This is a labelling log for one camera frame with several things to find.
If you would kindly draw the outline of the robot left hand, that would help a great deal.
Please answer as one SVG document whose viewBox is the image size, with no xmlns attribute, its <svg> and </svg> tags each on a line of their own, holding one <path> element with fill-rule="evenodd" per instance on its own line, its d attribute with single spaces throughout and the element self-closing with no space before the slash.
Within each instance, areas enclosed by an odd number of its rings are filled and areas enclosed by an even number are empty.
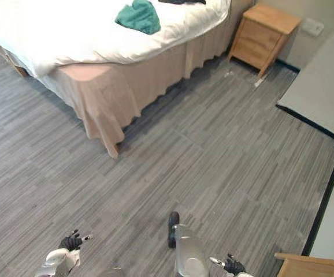
<svg viewBox="0 0 334 277">
<path fill-rule="evenodd" d="M 67 249 L 68 251 L 79 250 L 80 246 L 93 239 L 94 235 L 89 234 L 84 237 L 80 236 L 79 229 L 73 230 L 68 236 L 61 240 L 58 249 Z"/>
</svg>

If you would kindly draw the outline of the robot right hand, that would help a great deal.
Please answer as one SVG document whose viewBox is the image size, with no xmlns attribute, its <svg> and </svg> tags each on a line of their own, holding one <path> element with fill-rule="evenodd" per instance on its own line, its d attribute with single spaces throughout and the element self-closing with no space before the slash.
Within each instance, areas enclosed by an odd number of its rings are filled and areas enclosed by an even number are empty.
<svg viewBox="0 0 334 277">
<path fill-rule="evenodd" d="M 246 269 L 244 265 L 236 260 L 234 256 L 230 253 L 227 254 L 227 259 L 225 261 L 219 260 L 215 257 L 209 257 L 209 260 L 224 269 L 226 272 L 232 274 L 233 276 L 237 276 L 241 273 L 246 273 Z"/>
</svg>

